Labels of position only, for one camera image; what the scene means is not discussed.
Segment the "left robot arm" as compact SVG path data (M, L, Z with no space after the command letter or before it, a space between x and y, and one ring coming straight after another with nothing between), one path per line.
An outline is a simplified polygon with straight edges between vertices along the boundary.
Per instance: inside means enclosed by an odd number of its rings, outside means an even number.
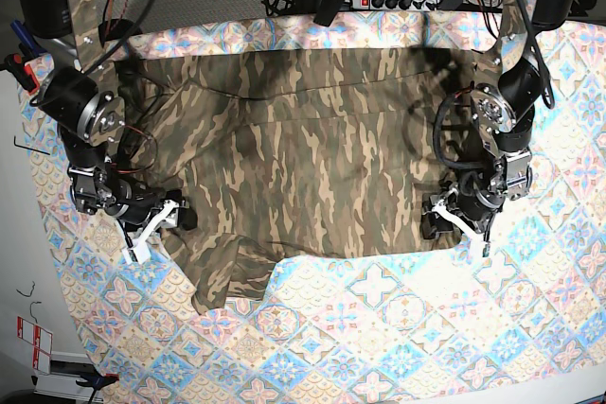
M440 103L432 131L433 151L454 171L455 181L422 202L420 230L427 240L459 230L472 247L487 256L490 229L506 200L528 194L532 183L529 149L534 103L553 108L555 97L538 34L560 27L573 0L502 0L499 33L480 54L474 76L463 94L471 99L471 123L482 152L475 161L446 157L441 135L447 114L460 98L450 94Z

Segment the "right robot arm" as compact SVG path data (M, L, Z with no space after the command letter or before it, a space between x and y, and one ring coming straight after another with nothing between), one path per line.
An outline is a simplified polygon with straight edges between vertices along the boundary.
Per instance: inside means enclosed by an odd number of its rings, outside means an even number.
M24 19L11 27L21 51L7 55L1 67L31 96L30 105L56 122L75 208L114 218L124 237L125 261L142 264L151 257L153 233L189 230L197 220L181 191L135 180L136 169L126 168L120 155L130 125L111 58L142 21L99 16L96 0L19 1Z

